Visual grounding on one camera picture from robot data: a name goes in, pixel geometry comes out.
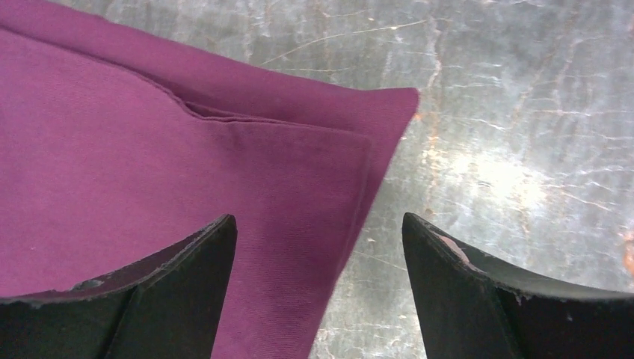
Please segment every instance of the countertop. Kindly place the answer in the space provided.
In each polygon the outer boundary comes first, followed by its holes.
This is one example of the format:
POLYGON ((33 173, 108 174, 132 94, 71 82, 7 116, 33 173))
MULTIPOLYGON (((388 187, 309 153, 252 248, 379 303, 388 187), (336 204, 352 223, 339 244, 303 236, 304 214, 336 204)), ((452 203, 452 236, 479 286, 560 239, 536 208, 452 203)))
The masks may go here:
POLYGON ((634 1, 58 0, 271 70, 415 87, 312 358, 425 358, 400 226, 632 292, 634 1))

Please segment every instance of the rust-colored spot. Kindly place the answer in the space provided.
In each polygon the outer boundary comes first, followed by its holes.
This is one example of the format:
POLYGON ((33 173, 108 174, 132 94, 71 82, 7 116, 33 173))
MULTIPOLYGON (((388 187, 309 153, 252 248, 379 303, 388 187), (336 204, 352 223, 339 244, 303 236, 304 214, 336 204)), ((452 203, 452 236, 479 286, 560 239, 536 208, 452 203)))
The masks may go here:
POLYGON ((621 234, 621 238, 625 242, 623 252, 623 266, 634 277, 634 232, 629 231, 621 234))

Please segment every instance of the purple cloth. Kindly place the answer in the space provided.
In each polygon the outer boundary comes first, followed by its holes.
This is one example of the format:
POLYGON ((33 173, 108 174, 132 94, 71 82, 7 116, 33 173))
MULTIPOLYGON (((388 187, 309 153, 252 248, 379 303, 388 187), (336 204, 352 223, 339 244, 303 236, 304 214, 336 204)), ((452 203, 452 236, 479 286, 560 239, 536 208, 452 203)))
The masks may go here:
POLYGON ((305 358, 416 104, 2 0, 0 295, 69 289, 230 213, 213 357, 305 358))

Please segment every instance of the towel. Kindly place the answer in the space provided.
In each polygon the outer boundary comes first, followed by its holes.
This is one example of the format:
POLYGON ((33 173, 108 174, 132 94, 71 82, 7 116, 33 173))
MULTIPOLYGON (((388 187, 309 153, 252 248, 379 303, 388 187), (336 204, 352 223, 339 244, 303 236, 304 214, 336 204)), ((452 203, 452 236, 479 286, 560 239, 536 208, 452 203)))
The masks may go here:
POLYGON ((306 358, 417 101, 3 0, 0 296, 70 289, 229 213, 212 357, 306 358))

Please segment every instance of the black plastic part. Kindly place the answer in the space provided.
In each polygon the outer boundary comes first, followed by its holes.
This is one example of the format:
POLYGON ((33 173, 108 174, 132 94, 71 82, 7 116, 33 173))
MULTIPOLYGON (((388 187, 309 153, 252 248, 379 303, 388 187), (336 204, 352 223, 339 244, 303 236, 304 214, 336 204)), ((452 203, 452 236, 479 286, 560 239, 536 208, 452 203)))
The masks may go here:
POLYGON ((634 295, 513 266, 406 214, 403 246, 429 359, 634 358, 634 295))
POLYGON ((70 291, 0 298, 0 358, 209 359, 235 249, 226 215, 70 291))

